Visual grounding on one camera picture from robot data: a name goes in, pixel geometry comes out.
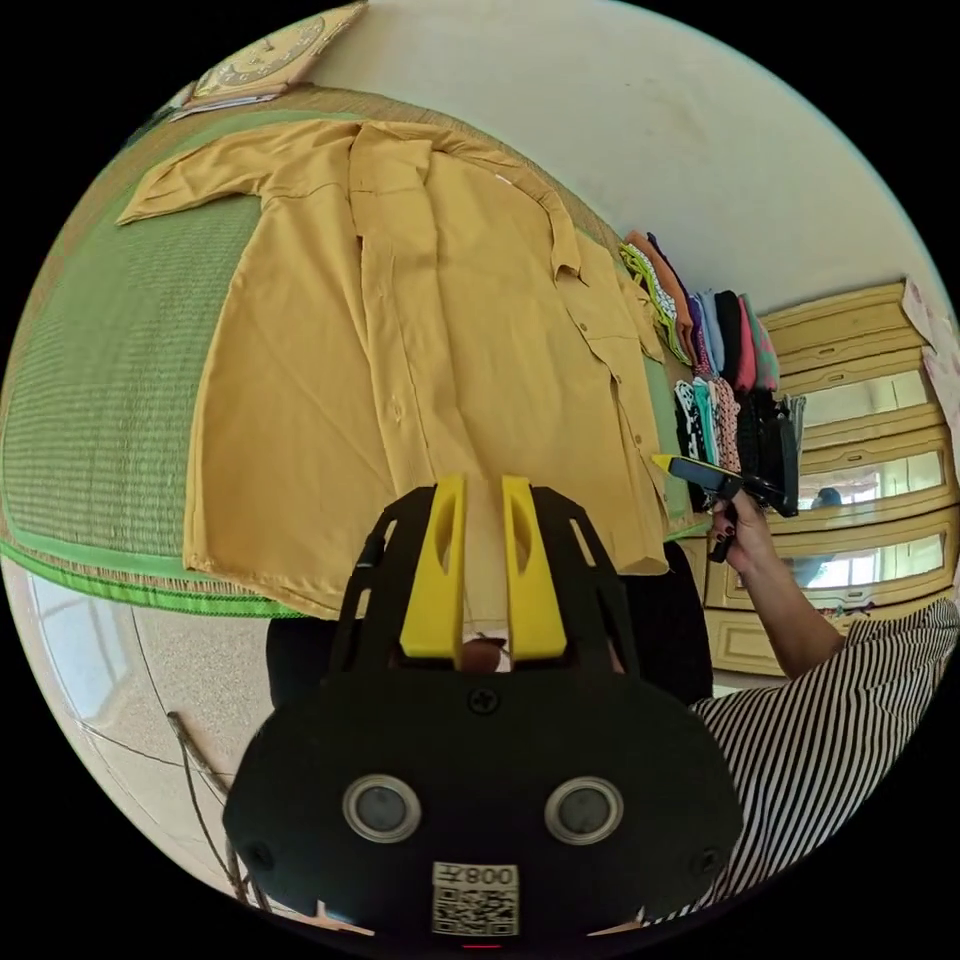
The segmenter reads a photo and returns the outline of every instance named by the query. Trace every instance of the pink clothing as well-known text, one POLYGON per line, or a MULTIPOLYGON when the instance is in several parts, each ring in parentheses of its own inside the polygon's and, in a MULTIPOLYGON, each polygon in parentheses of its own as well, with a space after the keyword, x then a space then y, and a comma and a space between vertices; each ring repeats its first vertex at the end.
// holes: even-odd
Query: pink clothing
POLYGON ((737 367, 737 390, 752 390, 757 385, 757 352, 753 343, 753 334, 750 330, 750 316, 743 297, 740 303, 740 365, 737 367))

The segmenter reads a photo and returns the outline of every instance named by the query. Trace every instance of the white wall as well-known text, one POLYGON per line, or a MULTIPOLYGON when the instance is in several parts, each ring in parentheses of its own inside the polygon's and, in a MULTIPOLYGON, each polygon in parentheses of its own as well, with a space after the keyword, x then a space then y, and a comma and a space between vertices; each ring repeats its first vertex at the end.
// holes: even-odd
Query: white wall
POLYGON ((946 294, 899 204, 762 67, 614 0, 370 0, 317 84, 452 114, 529 156, 691 289, 767 311, 912 274, 946 294))

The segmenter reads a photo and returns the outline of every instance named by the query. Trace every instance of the mustard button-up shirt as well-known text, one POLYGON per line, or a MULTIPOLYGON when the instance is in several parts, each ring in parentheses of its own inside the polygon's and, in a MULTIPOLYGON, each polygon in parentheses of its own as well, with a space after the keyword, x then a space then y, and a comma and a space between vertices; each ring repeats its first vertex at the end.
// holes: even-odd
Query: mustard button-up shirt
POLYGON ((466 629, 507 623, 503 474, 666 570, 653 308, 536 174, 435 126, 278 123, 162 162, 118 222, 234 194, 262 215, 197 395, 187 569, 335 617, 382 509, 463 473, 466 629))

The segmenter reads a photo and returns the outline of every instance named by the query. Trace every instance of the person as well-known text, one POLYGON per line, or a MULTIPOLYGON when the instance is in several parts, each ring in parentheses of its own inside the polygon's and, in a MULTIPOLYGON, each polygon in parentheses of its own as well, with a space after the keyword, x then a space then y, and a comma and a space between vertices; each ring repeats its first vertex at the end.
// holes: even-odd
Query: person
MULTIPOLYGON (((743 491, 732 502, 736 526, 720 502, 714 534, 721 541, 734 537, 726 562, 740 574, 787 683, 712 696, 704 614, 678 545, 666 545, 669 573, 621 578, 645 678, 682 699, 713 734, 744 818, 708 892, 655 923, 745 892, 842 827, 913 735, 960 636, 960 610, 949 599, 897 620, 857 620, 843 636, 777 557, 756 503, 743 491)), ((322 678, 334 628, 323 621, 271 623, 267 659, 275 706, 322 678)), ((496 670, 503 645, 502 638, 483 637, 465 644, 462 669, 496 670)), ((612 647, 611 660, 623 672, 612 647)), ((648 923, 642 911, 625 920, 598 933, 648 923)))
MULTIPOLYGON (((835 487, 823 487, 816 495, 813 503, 810 504, 811 510, 817 510, 820 507, 840 507, 843 506, 843 498, 840 491, 835 487)), ((829 563, 836 554, 818 555, 814 557, 790 557, 784 562, 793 571, 793 578, 801 587, 809 587, 823 570, 823 566, 829 563)))

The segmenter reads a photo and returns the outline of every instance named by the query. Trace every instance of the striped shirt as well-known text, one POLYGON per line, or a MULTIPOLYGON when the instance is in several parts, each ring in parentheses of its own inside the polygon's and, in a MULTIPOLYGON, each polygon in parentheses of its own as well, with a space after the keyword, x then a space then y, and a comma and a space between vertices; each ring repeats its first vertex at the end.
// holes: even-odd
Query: striped shirt
POLYGON ((834 656, 790 683, 694 704, 730 765, 744 827, 710 890, 661 922, 748 890, 836 833, 913 736, 958 637, 951 600, 858 620, 834 656))

